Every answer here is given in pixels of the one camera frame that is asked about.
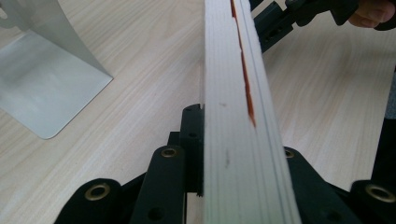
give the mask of layered wood edge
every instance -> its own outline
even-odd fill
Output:
[[[205,223],[300,223],[248,0],[205,0]]]

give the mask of hand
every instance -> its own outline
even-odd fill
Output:
[[[395,6],[389,0],[360,0],[359,8],[349,18],[352,25],[375,28],[395,14]]]

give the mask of wooden table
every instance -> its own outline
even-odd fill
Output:
[[[87,181],[124,184],[144,173],[152,152],[178,131],[181,110],[203,99],[203,1],[60,3],[114,80],[50,140],[0,111],[1,223],[52,223]],[[345,188],[371,172],[396,35],[345,34],[351,27],[323,22],[294,31],[264,62],[285,145]],[[190,223],[200,223],[197,201]]]

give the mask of wooden plank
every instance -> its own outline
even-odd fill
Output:
[[[205,223],[299,223],[247,0],[205,1]]]

